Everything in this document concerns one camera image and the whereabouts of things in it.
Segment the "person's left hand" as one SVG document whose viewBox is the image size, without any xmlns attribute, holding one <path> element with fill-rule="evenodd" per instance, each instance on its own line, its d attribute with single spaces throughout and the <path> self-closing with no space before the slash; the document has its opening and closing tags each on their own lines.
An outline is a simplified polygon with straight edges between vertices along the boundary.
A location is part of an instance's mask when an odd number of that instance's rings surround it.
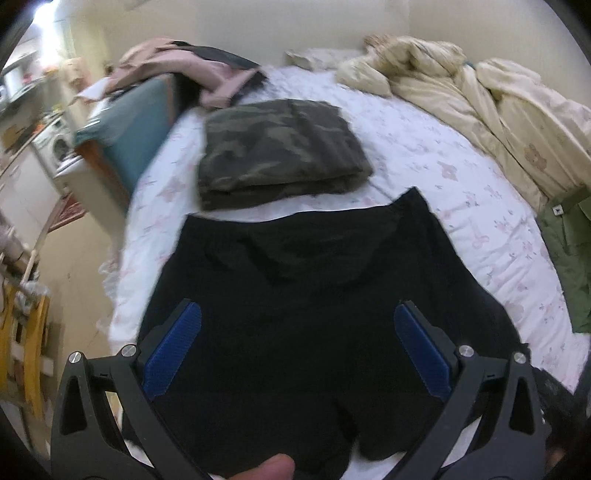
<svg viewBox="0 0 591 480">
<path fill-rule="evenodd" d="M 233 475 L 229 480 L 293 480 L 296 464 L 293 458 L 277 454 L 262 464 Z"/>
</svg>

